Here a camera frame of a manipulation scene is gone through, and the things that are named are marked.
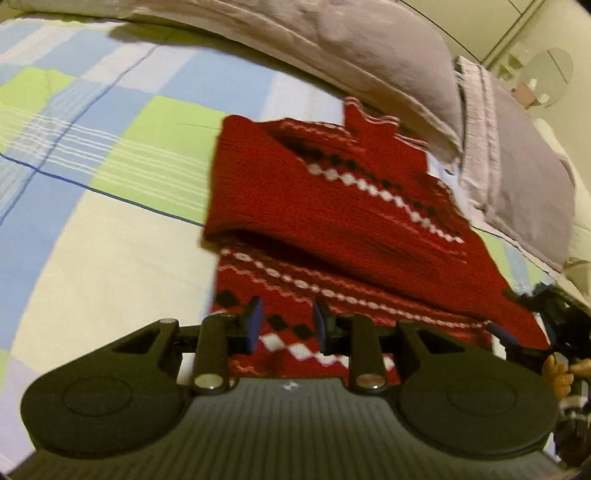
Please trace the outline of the person right hand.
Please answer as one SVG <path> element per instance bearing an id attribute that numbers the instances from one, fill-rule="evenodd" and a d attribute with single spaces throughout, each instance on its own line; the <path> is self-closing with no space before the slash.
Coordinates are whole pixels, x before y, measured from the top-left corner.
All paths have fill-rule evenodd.
<path id="1" fill-rule="evenodd" d="M 544 362 L 542 377 L 552 389 L 558 401 L 571 394 L 572 385 L 576 378 L 590 380 L 591 360 L 584 359 L 570 366 L 559 364 L 553 355 Z"/>

